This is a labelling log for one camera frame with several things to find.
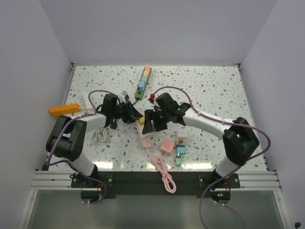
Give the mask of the yellow small plug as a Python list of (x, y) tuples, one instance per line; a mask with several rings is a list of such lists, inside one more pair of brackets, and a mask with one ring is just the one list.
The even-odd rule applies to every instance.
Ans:
[(145, 124), (145, 117), (144, 116), (141, 117), (138, 121), (139, 121), (139, 124), (141, 124), (141, 125)]

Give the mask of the pink power strip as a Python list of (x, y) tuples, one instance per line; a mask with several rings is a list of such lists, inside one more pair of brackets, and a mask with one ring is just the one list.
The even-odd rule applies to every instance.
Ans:
[(140, 138), (141, 146), (143, 148), (151, 147), (152, 146), (151, 138), (153, 137), (153, 135), (152, 134), (143, 134), (142, 133), (144, 124), (140, 124), (139, 120), (136, 120), (135, 124), (136, 124), (136, 128), (137, 128), (138, 136)]

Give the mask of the pink cube plug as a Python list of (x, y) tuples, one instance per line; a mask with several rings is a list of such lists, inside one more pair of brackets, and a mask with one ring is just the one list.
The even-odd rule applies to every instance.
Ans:
[(163, 140), (163, 142), (159, 148), (159, 151), (163, 155), (170, 156), (172, 154), (174, 147), (175, 147), (174, 141), (165, 139), (165, 140)]

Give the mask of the white power strip cartoon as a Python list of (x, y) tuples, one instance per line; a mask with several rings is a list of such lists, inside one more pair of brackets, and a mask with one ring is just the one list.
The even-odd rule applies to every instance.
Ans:
[(176, 144), (185, 146), (188, 142), (188, 132), (185, 129), (178, 130), (176, 133)]

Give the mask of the teal plug adapter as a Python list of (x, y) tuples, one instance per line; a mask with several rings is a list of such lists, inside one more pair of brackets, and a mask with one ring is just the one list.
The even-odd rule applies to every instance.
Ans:
[(185, 145), (177, 145), (176, 146), (176, 152), (177, 152), (178, 156), (185, 155), (186, 154), (186, 147), (185, 147)]

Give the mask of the green plug adapter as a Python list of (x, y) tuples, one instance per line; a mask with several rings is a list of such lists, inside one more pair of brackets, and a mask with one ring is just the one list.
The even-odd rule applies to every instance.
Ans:
[(177, 155), (174, 161), (176, 167), (180, 167), (182, 165), (182, 157), (180, 155)]

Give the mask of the orange power strip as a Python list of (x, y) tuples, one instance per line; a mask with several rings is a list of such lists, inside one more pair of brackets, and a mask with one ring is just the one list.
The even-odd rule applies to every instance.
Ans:
[(52, 107), (49, 110), (49, 114), (53, 117), (58, 117), (61, 115), (69, 115), (73, 113), (80, 112), (80, 106), (79, 104), (68, 104), (68, 105), (62, 105), (57, 107)]

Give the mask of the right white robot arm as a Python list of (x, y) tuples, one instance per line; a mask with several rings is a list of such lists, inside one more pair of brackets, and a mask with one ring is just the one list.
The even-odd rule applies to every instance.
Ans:
[(217, 187), (224, 187), (229, 182), (229, 175), (244, 166), (260, 145), (247, 120), (242, 117), (222, 120), (208, 116), (190, 103), (178, 104), (168, 93), (151, 102), (154, 102), (154, 108), (144, 111), (142, 134), (166, 130), (167, 124), (172, 122), (198, 128), (223, 141), (225, 157), (214, 169), (210, 180)]

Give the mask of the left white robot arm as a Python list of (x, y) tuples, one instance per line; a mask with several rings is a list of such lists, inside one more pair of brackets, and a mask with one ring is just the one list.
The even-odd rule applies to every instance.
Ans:
[(74, 171), (82, 174), (82, 182), (88, 187), (98, 184), (98, 168), (83, 153), (84, 139), (87, 132), (108, 127), (121, 119), (126, 124), (134, 123), (143, 117), (130, 101), (121, 102), (118, 96), (106, 94), (103, 103), (92, 114), (84, 114), (72, 119), (61, 115), (46, 143), (49, 152), (46, 164), (52, 166), (53, 156), (61, 158)]

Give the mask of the green power strip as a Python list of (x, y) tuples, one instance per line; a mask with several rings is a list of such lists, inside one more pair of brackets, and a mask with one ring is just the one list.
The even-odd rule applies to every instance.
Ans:
[(143, 69), (143, 72), (140, 76), (139, 83), (137, 85), (136, 92), (134, 94), (134, 98), (136, 101), (140, 101), (143, 99), (146, 87), (148, 85), (148, 81), (152, 72), (152, 68), (150, 65), (146, 65)]

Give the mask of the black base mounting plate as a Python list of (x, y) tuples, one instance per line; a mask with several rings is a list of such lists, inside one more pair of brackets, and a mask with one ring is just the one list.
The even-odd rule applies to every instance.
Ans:
[[(212, 172), (170, 172), (174, 179), (178, 196), (200, 197), (212, 182)], [(114, 199), (119, 195), (169, 195), (165, 190), (159, 172), (99, 172), (102, 184), (79, 174), (71, 174), (71, 187), (81, 190), (83, 200), (97, 198)]]

